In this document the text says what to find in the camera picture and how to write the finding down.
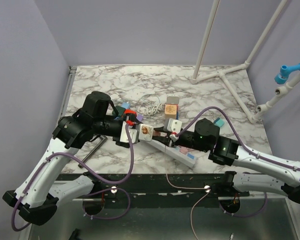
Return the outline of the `white power strip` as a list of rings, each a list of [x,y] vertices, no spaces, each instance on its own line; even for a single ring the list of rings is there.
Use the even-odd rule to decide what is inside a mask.
[[[168,147],[164,144],[158,142],[158,141],[149,141],[148,144],[164,154],[168,155],[169,157],[177,160],[178,162],[186,165],[189,168],[193,168],[196,164],[197,157],[194,156],[191,152],[188,152],[187,154],[182,154],[180,152],[180,147]]]

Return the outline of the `teal plug adapter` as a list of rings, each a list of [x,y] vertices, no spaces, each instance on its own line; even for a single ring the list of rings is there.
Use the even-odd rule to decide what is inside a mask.
[[[221,119],[220,117],[218,117],[213,124],[219,128],[222,128],[225,125],[225,122],[223,119]]]

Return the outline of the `white tiger cube adapter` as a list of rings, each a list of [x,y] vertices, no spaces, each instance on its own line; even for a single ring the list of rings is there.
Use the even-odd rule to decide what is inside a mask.
[[[150,142],[153,139],[154,127],[147,124],[138,125],[138,140]]]

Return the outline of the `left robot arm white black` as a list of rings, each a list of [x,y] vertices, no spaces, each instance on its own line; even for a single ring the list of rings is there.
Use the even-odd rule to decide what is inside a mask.
[[[114,114],[108,115],[109,106],[114,106],[109,95],[93,91],[73,115],[59,119],[46,152],[31,174],[17,189],[6,191],[2,197],[13,208],[11,226],[14,231],[22,231],[22,228],[16,227],[16,215],[28,225],[41,226],[52,218],[59,205],[81,196],[97,197],[101,185],[96,180],[117,186],[130,178],[134,167],[133,145],[138,141],[135,126],[140,121],[137,113],[130,109],[119,113],[113,107]],[[112,137],[118,146],[130,150],[129,170],[121,180],[100,176],[75,156],[85,143],[91,142],[97,135]],[[60,188],[53,188],[54,181],[71,160],[88,172]]]

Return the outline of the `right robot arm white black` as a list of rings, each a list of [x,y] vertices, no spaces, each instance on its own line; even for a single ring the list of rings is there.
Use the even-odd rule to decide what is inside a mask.
[[[208,159],[221,166],[235,166],[253,173],[228,171],[220,183],[220,191],[231,196],[242,192],[275,193],[300,204],[300,161],[266,154],[228,137],[220,128],[204,118],[193,131],[181,127],[179,120],[170,119],[153,129],[152,138],[167,147],[186,147],[209,153]]]

